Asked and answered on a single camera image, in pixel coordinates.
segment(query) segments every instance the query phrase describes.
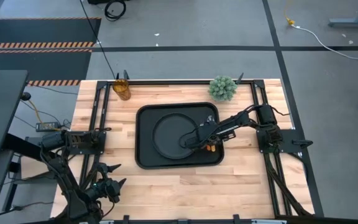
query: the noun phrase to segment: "concrete floor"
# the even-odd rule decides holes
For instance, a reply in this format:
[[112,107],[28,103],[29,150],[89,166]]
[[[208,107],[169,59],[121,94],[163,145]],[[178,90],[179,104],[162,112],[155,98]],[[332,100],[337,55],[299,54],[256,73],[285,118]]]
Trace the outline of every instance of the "concrete floor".
[[[358,45],[358,29],[332,29],[331,17],[354,17],[356,0],[289,1],[287,14],[298,26],[311,29],[327,45]],[[313,36],[289,29],[283,17],[284,0],[269,0],[282,46],[318,46]],[[89,16],[103,17],[96,6],[85,3]],[[5,0],[0,17],[83,17],[78,1]],[[259,45],[272,46],[262,1],[259,0],[132,0],[116,22],[103,19],[99,32],[104,47]],[[357,52],[345,52],[358,57]],[[281,78],[275,52],[109,52],[114,71],[126,69],[133,78]],[[358,61],[332,52],[284,52],[288,76],[307,139],[314,175],[326,217],[358,219]],[[111,78],[102,53],[92,53],[87,79]],[[78,87],[53,87],[77,91]],[[39,110],[60,122],[71,119],[75,96],[28,87]],[[20,105],[16,115],[35,124],[33,111]],[[46,121],[53,118],[43,116]],[[14,119],[10,133],[39,136]],[[20,185],[18,205],[53,198],[56,185]],[[0,217],[0,223],[45,220],[50,205],[37,205]]]

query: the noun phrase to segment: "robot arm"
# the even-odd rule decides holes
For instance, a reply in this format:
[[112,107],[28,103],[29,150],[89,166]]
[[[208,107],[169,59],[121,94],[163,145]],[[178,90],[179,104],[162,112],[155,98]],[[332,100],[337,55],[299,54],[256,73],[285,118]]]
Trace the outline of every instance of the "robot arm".
[[[68,155],[70,153],[68,149],[73,147],[74,142],[70,139],[73,137],[72,133],[62,131],[44,136],[40,143],[40,158],[47,165],[48,170],[55,175],[62,194],[67,200],[67,206],[64,211],[50,220],[50,223],[88,222],[89,224],[98,224],[104,215],[101,209],[101,202],[98,201],[99,198],[107,197],[110,202],[118,203],[120,189],[126,179],[117,182],[107,175],[107,173],[117,169],[120,164],[107,166],[104,163],[99,163],[97,167],[90,170],[84,184],[78,185],[68,165]],[[85,132],[81,137],[80,143],[75,141],[76,147],[81,148],[81,146],[88,147],[90,145],[97,147],[97,132]],[[60,155],[50,152],[59,147],[63,147]],[[88,187],[91,180],[98,173],[101,174],[101,179]]]
[[[249,118],[251,111],[256,111],[260,124]],[[277,120],[272,107],[264,104],[249,106],[245,110],[238,112],[238,114],[219,123],[216,123],[214,119],[209,116],[207,121],[195,130],[195,136],[185,140],[184,146],[192,150],[203,149],[206,146],[214,146],[223,141],[235,138],[236,134],[234,130],[240,127],[251,127],[259,131],[265,131],[267,133],[267,141],[272,145],[280,144],[283,139],[280,128],[277,126]]]

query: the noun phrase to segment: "green succulent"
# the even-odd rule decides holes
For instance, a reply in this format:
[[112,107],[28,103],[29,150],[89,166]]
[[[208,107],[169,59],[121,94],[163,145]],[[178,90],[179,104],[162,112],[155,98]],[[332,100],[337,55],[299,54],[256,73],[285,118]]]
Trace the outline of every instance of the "green succulent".
[[230,101],[237,85],[230,77],[218,76],[209,83],[209,94],[215,101]]

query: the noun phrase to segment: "white cable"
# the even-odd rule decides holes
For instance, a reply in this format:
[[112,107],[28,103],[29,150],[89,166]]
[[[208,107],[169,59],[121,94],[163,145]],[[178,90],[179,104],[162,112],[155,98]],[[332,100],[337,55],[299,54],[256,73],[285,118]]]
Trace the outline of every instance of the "white cable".
[[307,31],[307,32],[313,34],[314,37],[317,39],[317,41],[318,41],[318,42],[321,44],[321,46],[323,46],[325,49],[328,49],[328,50],[330,50],[330,51],[332,51],[332,52],[335,52],[335,53],[337,53],[337,54],[339,54],[339,55],[342,55],[343,57],[347,57],[347,58],[349,58],[349,59],[358,60],[358,58],[356,58],[356,57],[350,57],[350,56],[348,56],[348,55],[346,55],[346,54],[342,54],[342,53],[340,53],[340,52],[337,52],[336,50],[330,49],[329,47],[325,46],[323,43],[321,43],[321,41],[318,39],[317,35],[314,34],[314,32],[312,32],[312,31],[310,31],[310,30],[308,30],[308,29],[301,28],[301,27],[299,27],[299,26],[294,26],[294,25],[291,25],[291,26],[294,27],[294,28],[296,28],[296,29],[304,30],[304,31]]

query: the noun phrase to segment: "wooden table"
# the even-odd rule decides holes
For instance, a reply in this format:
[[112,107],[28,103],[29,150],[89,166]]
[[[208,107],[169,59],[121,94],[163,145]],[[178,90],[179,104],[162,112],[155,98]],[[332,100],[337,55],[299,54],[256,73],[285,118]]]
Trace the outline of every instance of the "wooden table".
[[[71,126],[74,131],[89,128],[96,82],[81,82]],[[269,104],[287,113],[280,80],[264,82]],[[239,85],[233,100],[225,103],[214,102],[207,89],[208,85],[137,85],[131,86],[129,101],[121,101],[110,91],[105,127],[112,131],[107,133],[105,153],[100,160],[108,165],[122,164],[110,177],[127,178],[127,182],[122,188],[121,201],[105,219],[122,220],[123,215],[130,215],[131,220],[232,219],[233,214],[241,218],[274,217],[264,159],[252,128],[237,129],[237,137],[224,143],[225,156],[217,166],[160,170],[143,170],[137,166],[135,115],[140,107],[207,101],[216,105],[223,120],[253,104],[249,85]],[[102,107],[103,96],[104,93],[99,107]],[[98,114],[96,124],[99,124],[100,112]],[[276,114],[276,117],[282,129],[291,128],[289,116]],[[288,188],[302,206],[313,213],[301,162],[287,154],[280,156]],[[82,161],[82,156],[76,156],[70,162],[77,179]],[[280,210],[284,213],[281,193],[277,192]],[[66,204],[57,188],[51,217],[58,215]],[[107,199],[102,199],[102,204],[104,211],[111,208]]]

